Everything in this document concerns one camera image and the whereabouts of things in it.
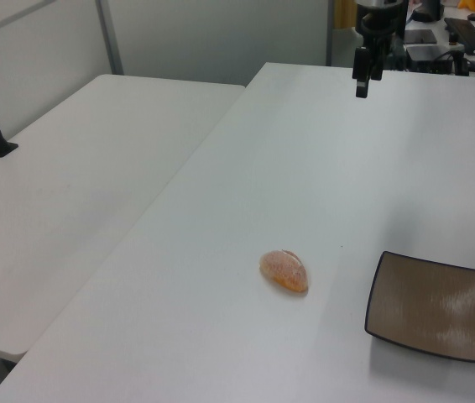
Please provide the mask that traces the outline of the dark Franka gripper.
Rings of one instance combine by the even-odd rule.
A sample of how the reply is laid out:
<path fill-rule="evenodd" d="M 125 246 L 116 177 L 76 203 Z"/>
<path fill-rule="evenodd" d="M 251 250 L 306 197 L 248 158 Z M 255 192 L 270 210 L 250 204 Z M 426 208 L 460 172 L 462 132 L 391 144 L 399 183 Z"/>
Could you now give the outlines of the dark Franka gripper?
<path fill-rule="evenodd" d="M 404 30 L 404 16 L 368 12 L 361 17 L 358 27 L 364 47 L 355 49 L 352 78 L 357 85 L 356 97 L 366 98 L 369 79 L 382 80 L 384 53 L 390 50 L 393 38 Z"/>

